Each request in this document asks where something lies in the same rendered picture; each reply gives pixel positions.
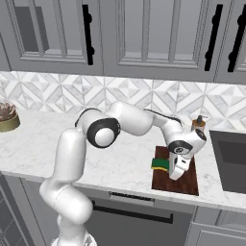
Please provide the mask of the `grey base cupboard door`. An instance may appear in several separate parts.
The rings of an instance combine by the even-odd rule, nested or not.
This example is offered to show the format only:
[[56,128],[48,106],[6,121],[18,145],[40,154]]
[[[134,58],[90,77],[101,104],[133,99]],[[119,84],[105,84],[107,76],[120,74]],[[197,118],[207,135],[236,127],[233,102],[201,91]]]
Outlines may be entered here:
[[246,213],[198,207],[184,246],[246,246]]

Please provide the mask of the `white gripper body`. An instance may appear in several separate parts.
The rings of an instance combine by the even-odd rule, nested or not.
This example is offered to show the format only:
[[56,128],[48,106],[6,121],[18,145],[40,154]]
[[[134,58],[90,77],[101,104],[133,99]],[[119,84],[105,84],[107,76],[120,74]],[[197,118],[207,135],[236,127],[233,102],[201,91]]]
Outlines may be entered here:
[[180,155],[171,155],[169,158],[169,178],[177,181],[182,177],[185,171],[189,169],[189,160]]

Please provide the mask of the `grey dishwasher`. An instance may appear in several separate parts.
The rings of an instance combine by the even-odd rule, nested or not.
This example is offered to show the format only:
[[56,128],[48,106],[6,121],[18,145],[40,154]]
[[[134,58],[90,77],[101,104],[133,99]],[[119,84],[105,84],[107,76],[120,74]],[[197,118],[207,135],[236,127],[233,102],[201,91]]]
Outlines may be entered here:
[[185,246],[195,207],[111,191],[82,188],[98,206],[160,217],[174,214],[173,224],[93,210],[86,228],[98,246]]

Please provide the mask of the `grey sink basin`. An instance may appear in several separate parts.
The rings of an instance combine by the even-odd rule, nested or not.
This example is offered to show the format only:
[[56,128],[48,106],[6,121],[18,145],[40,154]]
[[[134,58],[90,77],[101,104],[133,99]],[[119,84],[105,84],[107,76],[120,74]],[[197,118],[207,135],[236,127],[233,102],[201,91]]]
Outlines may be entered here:
[[246,194],[246,134],[209,132],[224,191]]

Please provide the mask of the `brown soap dispenser bottle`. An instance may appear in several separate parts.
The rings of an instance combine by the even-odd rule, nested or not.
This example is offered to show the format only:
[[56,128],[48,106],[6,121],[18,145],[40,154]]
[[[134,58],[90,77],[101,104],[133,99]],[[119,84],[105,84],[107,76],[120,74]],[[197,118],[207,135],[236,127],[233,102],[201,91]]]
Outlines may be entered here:
[[206,122],[203,120],[203,116],[199,115],[196,119],[192,121],[191,130],[199,129],[203,131],[205,129]]

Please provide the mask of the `grey wall cupboard door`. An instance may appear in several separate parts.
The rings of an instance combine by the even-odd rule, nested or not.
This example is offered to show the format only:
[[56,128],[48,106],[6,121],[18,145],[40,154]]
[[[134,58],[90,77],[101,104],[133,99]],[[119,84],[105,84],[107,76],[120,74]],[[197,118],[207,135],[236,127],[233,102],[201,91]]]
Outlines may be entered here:
[[[93,65],[82,5],[88,5]],[[99,0],[0,0],[0,34],[12,71],[103,74]]]
[[[211,20],[223,11],[209,71]],[[101,0],[104,74],[213,82],[231,0]]]
[[231,1],[215,82],[246,85],[246,0]]

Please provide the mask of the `green and yellow sponge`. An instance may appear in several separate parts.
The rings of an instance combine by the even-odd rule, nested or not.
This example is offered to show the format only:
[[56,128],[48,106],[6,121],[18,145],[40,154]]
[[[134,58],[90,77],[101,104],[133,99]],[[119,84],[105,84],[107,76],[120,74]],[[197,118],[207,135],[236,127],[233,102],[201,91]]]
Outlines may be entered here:
[[155,170],[168,171],[169,170],[169,160],[154,158],[152,159],[151,168]]

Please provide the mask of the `grey base cupboard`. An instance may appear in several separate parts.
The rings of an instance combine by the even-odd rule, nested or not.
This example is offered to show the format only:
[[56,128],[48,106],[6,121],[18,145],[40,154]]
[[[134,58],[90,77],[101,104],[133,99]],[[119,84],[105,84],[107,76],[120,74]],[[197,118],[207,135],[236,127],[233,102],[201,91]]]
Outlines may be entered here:
[[39,196],[41,181],[0,174],[0,242],[51,246],[59,236],[57,214]]

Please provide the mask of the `dark brown cutting board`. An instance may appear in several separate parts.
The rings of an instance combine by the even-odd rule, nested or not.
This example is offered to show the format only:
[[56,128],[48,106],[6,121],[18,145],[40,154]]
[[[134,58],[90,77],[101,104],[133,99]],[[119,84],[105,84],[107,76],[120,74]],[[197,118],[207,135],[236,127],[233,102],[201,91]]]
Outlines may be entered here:
[[189,195],[199,195],[195,160],[190,161],[189,169],[184,172],[181,178],[173,181],[166,171],[153,170],[152,188],[155,190],[170,191]]

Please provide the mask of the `gold bowl with brown contents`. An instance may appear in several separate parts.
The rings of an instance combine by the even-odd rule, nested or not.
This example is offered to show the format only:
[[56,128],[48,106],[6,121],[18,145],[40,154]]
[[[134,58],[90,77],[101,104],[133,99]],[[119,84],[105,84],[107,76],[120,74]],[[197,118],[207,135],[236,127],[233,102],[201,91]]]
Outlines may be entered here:
[[13,131],[20,125],[16,106],[9,102],[0,102],[0,133]]

